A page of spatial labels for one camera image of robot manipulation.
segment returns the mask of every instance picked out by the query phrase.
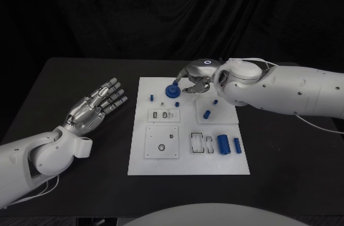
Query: table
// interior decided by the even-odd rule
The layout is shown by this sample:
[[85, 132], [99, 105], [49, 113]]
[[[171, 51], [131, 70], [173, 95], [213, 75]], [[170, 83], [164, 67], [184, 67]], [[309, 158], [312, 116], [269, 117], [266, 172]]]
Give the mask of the table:
[[[250, 175], [128, 176], [140, 77], [173, 77], [187, 61], [52, 58], [3, 144], [52, 131], [76, 101], [112, 77], [128, 101], [96, 131], [89, 158], [60, 174], [56, 189], [0, 216], [140, 217], [194, 203], [232, 203], [286, 215], [344, 215], [344, 141], [295, 116], [237, 108]], [[335, 129], [327, 117], [307, 117]]]

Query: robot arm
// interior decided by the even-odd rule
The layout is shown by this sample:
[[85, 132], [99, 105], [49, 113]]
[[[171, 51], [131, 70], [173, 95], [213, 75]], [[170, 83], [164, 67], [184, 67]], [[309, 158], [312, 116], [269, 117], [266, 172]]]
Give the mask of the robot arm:
[[[206, 62], [216, 63], [207, 71], [203, 70], [203, 67], [210, 65]], [[200, 59], [193, 61], [183, 71], [187, 71], [187, 76], [191, 75], [193, 78], [210, 77], [219, 95], [235, 106], [249, 104], [281, 114], [344, 119], [341, 73], [294, 66], [273, 66], [262, 71], [256, 64], [240, 59], [230, 59], [219, 66], [217, 61]], [[201, 93], [209, 88], [196, 89], [194, 86], [189, 89], [183, 92]]]
[[115, 101], [124, 93], [119, 86], [114, 78], [83, 97], [53, 132], [0, 146], [0, 209], [65, 171], [73, 157], [89, 156], [92, 140], [82, 135], [128, 99]]

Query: small blue piece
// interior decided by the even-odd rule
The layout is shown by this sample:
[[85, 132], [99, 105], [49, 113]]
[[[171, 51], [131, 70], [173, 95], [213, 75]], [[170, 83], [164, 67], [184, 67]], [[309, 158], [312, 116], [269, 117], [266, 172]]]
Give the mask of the small blue piece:
[[170, 98], [177, 98], [180, 96], [180, 88], [177, 83], [167, 86], [165, 94]]
[[222, 155], [230, 154], [227, 135], [219, 135], [217, 136], [217, 141], [219, 141], [220, 154]]
[[239, 142], [237, 138], [235, 138], [235, 149], [236, 149], [236, 153], [240, 154], [242, 153], [242, 147], [240, 147], [240, 142]]
[[212, 113], [212, 112], [210, 112], [210, 110], [206, 110], [206, 113], [204, 113], [204, 116], [203, 116], [203, 118], [204, 118], [204, 119], [207, 119], [207, 118], [209, 118], [209, 116], [210, 116], [210, 113]]

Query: black backdrop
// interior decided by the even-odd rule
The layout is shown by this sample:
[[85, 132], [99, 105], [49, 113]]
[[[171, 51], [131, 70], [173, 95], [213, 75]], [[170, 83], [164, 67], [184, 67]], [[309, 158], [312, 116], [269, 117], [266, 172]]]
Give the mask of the black backdrop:
[[343, 0], [0, 0], [0, 11], [0, 137], [50, 57], [259, 57], [344, 72]]

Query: blue screw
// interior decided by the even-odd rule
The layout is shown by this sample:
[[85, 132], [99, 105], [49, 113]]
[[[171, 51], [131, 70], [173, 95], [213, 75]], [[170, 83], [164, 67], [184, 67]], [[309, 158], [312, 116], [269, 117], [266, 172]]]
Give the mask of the blue screw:
[[210, 110], [206, 110], [206, 113], [204, 113], [204, 116], [203, 116], [203, 118], [204, 118], [204, 119], [207, 119], [207, 118], [209, 118], [209, 116], [210, 116]]

